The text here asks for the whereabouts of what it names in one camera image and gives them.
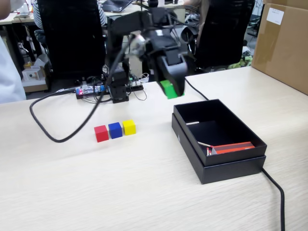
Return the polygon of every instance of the striped shirt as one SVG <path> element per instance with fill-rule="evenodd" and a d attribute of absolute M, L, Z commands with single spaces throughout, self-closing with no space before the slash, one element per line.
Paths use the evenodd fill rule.
<path fill-rule="evenodd" d="M 99 13 L 100 13 L 101 25 L 103 26 L 107 23 L 107 17 L 104 11 L 102 10 L 102 8 L 99 6 L 98 2 L 97 2 L 97 5 L 98 5 Z M 42 20 L 40 18 L 40 13 L 39 13 L 38 0 L 35 0 L 33 2 L 33 16 L 34 16 L 34 22 L 38 26 L 38 28 L 43 29 L 43 23 L 42 23 Z"/>

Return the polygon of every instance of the blue block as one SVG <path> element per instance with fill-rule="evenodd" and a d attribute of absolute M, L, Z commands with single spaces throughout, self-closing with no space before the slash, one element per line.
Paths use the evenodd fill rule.
<path fill-rule="evenodd" d="M 108 124 L 108 127 L 112 139 L 122 137 L 122 128 L 120 123 Z"/>

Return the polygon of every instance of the yellow block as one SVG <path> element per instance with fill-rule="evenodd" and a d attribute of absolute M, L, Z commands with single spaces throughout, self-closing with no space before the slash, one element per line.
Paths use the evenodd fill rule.
<path fill-rule="evenodd" d="M 123 121 L 123 128 L 126 136 L 136 134 L 136 125 L 132 119 Z"/>

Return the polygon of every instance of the stick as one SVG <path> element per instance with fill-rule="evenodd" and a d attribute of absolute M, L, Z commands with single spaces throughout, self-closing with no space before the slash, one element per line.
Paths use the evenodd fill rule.
<path fill-rule="evenodd" d="M 193 125 L 193 124 L 199 124 L 199 121 L 197 121 L 197 122 L 187 123 L 186 125 Z"/>
<path fill-rule="evenodd" d="M 198 144 L 203 145 L 203 146 L 206 146 L 206 147 L 213 148 L 213 146 L 212 146 L 212 145 L 208 145 L 208 144 L 206 144 L 206 143 L 201 143 L 201 142 L 198 142 Z"/>

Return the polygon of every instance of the red block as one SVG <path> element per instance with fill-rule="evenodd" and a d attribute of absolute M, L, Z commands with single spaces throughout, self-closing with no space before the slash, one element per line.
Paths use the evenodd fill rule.
<path fill-rule="evenodd" d="M 108 131 L 107 131 L 107 128 L 106 128 L 105 125 L 95 127 L 94 131 L 95 131 L 95 136 L 96 136 L 97 142 L 109 140 Z"/>

